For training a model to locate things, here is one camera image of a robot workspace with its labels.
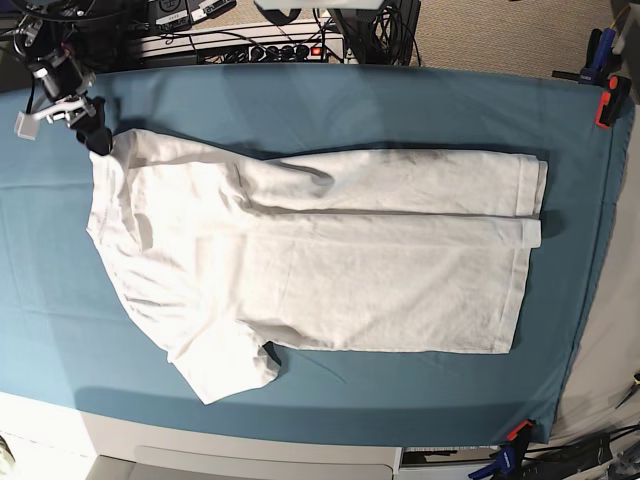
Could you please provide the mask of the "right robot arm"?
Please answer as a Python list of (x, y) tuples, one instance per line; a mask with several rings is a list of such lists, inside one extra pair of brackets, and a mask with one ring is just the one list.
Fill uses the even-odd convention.
[(30, 97), (17, 114), (15, 133), (37, 137), (40, 123), (63, 122), (89, 151), (107, 155), (113, 134), (106, 125), (102, 97), (89, 89), (99, 73), (126, 58), (126, 31), (133, 15), (131, 1), (12, 1), (16, 26), (1, 34), (13, 56), (31, 76)]

